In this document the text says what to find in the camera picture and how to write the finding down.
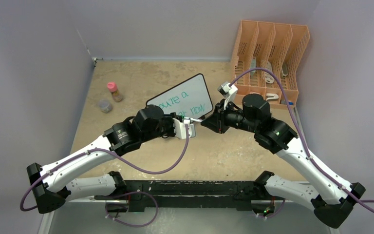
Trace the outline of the green whiteboard marker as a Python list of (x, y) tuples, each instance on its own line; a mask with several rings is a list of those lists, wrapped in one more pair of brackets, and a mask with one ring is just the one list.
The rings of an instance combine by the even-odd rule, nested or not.
[(202, 122), (202, 119), (195, 119), (195, 118), (190, 118), (190, 122)]

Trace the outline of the white whiteboard black frame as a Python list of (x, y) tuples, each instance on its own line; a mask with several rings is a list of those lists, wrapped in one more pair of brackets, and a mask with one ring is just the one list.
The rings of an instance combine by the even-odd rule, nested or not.
[(146, 105), (156, 105), (165, 114), (198, 119), (213, 111), (213, 103), (203, 74), (175, 85), (174, 87), (150, 98)]

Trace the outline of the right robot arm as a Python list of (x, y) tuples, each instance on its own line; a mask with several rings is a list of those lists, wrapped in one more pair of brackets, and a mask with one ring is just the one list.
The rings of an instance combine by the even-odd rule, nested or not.
[(341, 226), (357, 203), (354, 198), (361, 198), (366, 191), (363, 185), (338, 176), (305, 150), (297, 133), (286, 122), (272, 117), (270, 105), (261, 95), (246, 95), (242, 108), (222, 99), (201, 125), (219, 134), (230, 127), (253, 133), (260, 146), (285, 160), (309, 182), (303, 185), (264, 171), (255, 180), (255, 195), (278, 196), (298, 203), (331, 228)]

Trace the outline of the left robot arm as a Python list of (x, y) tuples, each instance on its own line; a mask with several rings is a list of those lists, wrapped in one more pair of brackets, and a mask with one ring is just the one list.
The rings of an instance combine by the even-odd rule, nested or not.
[(130, 167), (141, 169), (122, 158), (126, 153), (138, 150), (147, 141), (161, 137), (185, 139), (188, 146), (190, 120), (175, 112), (166, 114), (156, 105), (147, 105), (135, 116), (114, 124), (102, 135), (84, 148), (56, 162), (40, 165), (33, 163), (27, 167), (31, 183), (20, 202), (22, 211), (37, 209), (39, 213), (52, 212), (67, 201), (92, 195), (111, 196), (121, 199), (126, 186), (118, 174), (109, 173), (100, 177), (80, 179), (79, 176), (90, 169), (113, 159), (119, 159)]

